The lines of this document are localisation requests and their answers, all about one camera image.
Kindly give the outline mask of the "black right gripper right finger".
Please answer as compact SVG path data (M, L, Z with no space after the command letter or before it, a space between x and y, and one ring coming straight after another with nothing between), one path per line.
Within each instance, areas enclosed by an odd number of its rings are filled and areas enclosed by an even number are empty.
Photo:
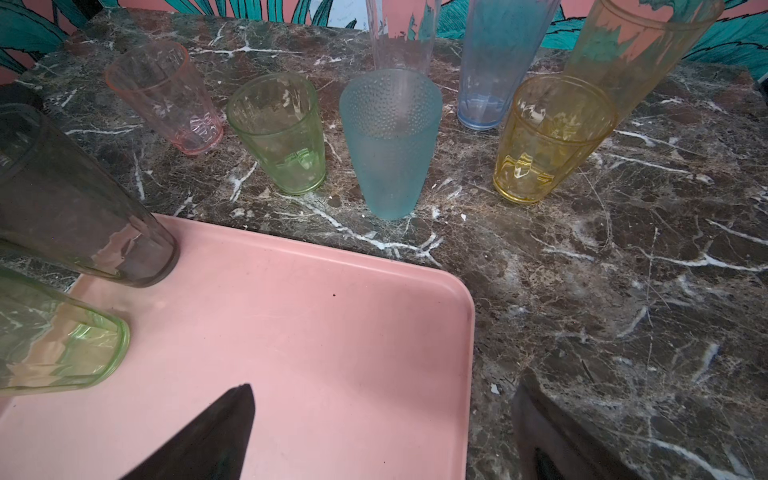
M524 371L511 418L523 479L637 479L639 475L546 396Z

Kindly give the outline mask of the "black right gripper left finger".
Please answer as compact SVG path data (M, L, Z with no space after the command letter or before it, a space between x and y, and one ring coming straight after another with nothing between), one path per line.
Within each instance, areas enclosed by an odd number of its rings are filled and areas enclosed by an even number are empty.
M251 386L231 388L124 477L238 479L254 417Z

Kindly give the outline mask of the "tall green glass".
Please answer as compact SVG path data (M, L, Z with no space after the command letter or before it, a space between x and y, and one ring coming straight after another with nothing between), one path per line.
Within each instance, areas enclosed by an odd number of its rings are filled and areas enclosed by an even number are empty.
M3 397L95 386L119 367L130 339L121 318L1 269Z

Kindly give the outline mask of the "tall smoky grey glass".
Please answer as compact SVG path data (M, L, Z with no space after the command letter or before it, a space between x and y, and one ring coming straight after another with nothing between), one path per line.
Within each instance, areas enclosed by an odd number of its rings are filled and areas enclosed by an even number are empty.
M1 107L1 244L148 287L176 266L172 234L41 111Z

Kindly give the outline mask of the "tall clear glass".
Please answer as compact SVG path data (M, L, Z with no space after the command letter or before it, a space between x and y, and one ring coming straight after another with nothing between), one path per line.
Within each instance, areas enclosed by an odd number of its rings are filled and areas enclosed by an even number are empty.
M441 2L367 0L366 7L374 68L407 69L427 75Z

